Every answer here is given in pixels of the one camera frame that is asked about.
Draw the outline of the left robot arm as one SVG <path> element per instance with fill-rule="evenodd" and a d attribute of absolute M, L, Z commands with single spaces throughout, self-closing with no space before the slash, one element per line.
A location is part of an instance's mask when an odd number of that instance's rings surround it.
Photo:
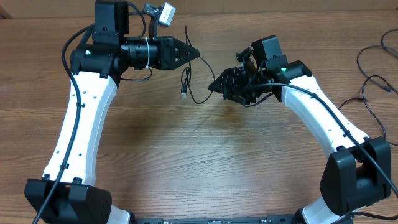
<path fill-rule="evenodd" d="M 134 214 L 117 208 L 111 193 L 96 187 L 96 158 L 106 114 L 123 73 L 174 70 L 199 51 L 170 36 L 175 8 L 128 1 L 96 1 L 95 21 L 76 33 L 80 39 L 62 63 L 70 78 L 67 112 L 53 155 L 41 179 L 29 179 L 24 195 L 45 223 L 134 223 Z"/>

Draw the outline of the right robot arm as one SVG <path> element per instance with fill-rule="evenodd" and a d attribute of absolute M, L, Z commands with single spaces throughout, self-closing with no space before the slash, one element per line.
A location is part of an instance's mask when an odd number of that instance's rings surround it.
<path fill-rule="evenodd" d="M 310 69 L 287 60 L 276 36 L 253 42 L 236 59 L 240 65 L 226 69 L 209 90 L 247 108 L 276 97 L 302 120 L 327 159 L 320 198 L 294 214 L 268 215 L 266 223 L 352 223 L 364 207 L 397 193 L 389 143 L 345 118 Z"/>

